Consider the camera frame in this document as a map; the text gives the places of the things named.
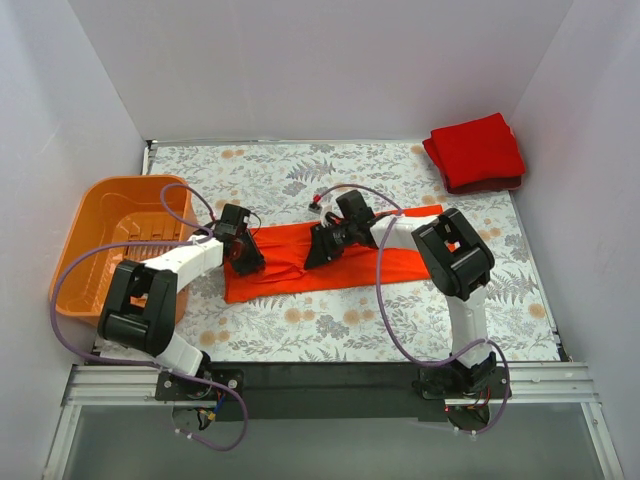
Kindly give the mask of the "orange t-shirt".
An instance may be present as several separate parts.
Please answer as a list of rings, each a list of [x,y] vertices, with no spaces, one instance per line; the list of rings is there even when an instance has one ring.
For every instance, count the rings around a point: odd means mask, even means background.
[[[405,210],[409,217],[439,215],[441,205]],[[224,267],[224,300],[244,303],[258,297],[298,294],[374,285],[377,251],[363,246],[348,247],[343,255],[328,265],[304,269],[311,246],[313,222],[261,228],[255,235],[266,266],[247,276],[239,276],[230,265]],[[383,284],[430,279],[420,254],[385,247],[381,281]]]

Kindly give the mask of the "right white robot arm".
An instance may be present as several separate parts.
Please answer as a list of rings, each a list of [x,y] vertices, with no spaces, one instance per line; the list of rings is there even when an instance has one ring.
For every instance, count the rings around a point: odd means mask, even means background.
[[[337,260],[359,245],[377,252],[374,279],[382,283],[383,256],[389,249],[415,251],[432,283],[444,295],[451,325],[452,352],[444,360],[421,361],[397,336],[396,349],[421,369],[419,383],[430,395],[457,393],[475,397],[489,387],[496,354],[488,339],[485,301],[495,259],[485,242],[457,209],[436,216],[411,217],[404,212],[376,214],[361,193],[351,190],[337,199],[338,214],[324,211],[310,228],[305,269]]]

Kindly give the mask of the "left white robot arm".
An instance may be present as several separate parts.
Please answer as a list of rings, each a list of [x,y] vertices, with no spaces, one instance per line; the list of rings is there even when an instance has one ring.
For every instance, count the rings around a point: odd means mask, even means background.
[[[180,390],[193,400],[205,398],[213,377],[202,368],[204,352],[175,332],[178,293],[223,265],[240,276],[264,269],[265,258],[248,226],[253,215],[227,204],[218,220],[195,231],[185,244],[143,262],[120,262],[101,312],[99,336],[179,372]]]

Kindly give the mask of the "floral patterned table mat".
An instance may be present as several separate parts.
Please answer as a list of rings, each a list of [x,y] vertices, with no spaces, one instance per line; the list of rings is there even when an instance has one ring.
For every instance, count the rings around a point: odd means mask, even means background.
[[[254,223],[307,222],[317,193],[327,202],[360,184],[374,209],[454,207],[493,252],[496,264],[486,311],[490,337],[511,361],[555,361],[556,328],[547,310],[530,249],[506,192],[457,197],[442,185],[418,142],[160,145],[147,171],[185,179],[207,207],[232,203],[254,212]],[[390,337],[414,357],[445,357],[451,332],[444,298],[429,281],[280,295],[229,304],[215,270],[190,285],[177,330],[215,361],[401,361]]]

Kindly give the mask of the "orange plastic basket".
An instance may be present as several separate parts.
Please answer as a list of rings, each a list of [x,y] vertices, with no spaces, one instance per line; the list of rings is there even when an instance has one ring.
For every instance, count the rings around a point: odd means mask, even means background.
[[[111,177],[94,184],[83,196],[61,254],[55,277],[72,261],[99,246],[122,248],[92,255],[64,280],[56,311],[95,327],[118,263],[141,262],[166,253],[160,243],[185,241],[196,216],[186,181],[173,175]]]

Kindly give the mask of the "folded dark red t-shirt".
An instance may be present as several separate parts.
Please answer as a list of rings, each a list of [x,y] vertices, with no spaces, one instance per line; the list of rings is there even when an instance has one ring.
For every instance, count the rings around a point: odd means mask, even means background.
[[[454,187],[447,176],[442,177],[443,184],[448,193],[454,195],[469,195],[484,192],[496,192],[503,190],[515,190],[522,185],[522,177],[492,178],[470,182]]]

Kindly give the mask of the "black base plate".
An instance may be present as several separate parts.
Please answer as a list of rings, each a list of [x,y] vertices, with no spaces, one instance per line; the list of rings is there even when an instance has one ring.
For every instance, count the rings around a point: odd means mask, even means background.
[[[504,367],[497,366],[487,390],[471,395],[430,395],[420,385],[421,369],[407,362],[267,363],[211,362],[201,375],[208,385],[160,374],[158,401],[189,407],[222,402],[220,421],[412,418],[424,422],[455,419],[464,428],[482,428],[489,404],[510,397]],[[221,386],[228,387],[223,393]]]

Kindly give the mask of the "aluminium frame rail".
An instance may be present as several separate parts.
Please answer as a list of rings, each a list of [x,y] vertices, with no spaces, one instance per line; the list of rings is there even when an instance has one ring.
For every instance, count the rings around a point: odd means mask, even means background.
[[[620,479],[587,366],[499,369],[478,409],[408,363],[219,363],[235,389],[206,432],[185,438],[214,393],[147,367],[76,366],[47,479]]]

